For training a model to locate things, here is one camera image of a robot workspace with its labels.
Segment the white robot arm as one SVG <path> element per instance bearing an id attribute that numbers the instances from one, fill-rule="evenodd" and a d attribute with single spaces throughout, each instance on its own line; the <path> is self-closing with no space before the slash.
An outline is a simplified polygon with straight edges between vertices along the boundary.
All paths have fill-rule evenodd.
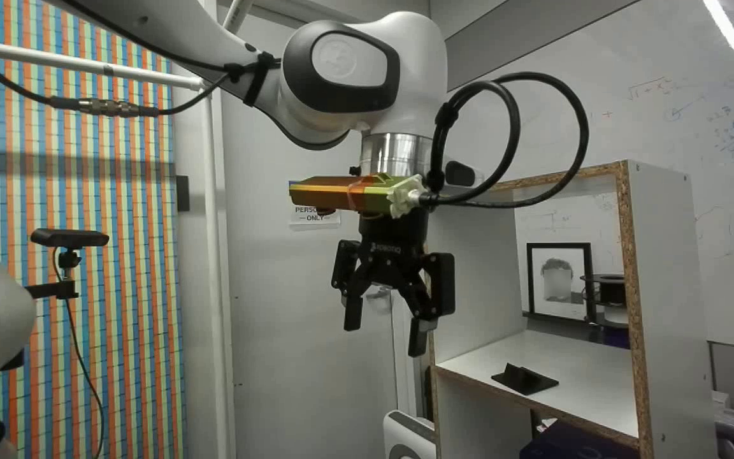
<path id="1" fill-rule="evenodd" d="M 114 30 L 260 109 L 302 148 L 326 151 L 362 138 L 348 177 L 288 187 L 317 212 L 350 208 L 359 235 L 336 248 L 331 286 L 344 326 L 362 326 L 362 295 L 387 286 L 410 309 L 407 352 L 425 352 L 439 319 L 453 312 L 453 261 L 425 250 L 428 152 L 447 99 L 442 27 L 410 11 L 371 24 L 314 20 L 274 55 L 223 27 L 196 0 L 52 0 Z"/>

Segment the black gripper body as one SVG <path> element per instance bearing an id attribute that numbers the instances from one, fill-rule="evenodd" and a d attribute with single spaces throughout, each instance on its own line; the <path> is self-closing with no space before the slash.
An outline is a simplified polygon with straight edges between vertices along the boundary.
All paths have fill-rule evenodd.
<path id="1" fill-rule="evenodd" d="M 448 316 L 456 312 L 453 254 L 423 248 L 428 212 L 407 216 L 362 216 L 359 239 L 336 245 L 331 286 L 342 293 L 371 286 L 395 289 L 413 316 Z"/>

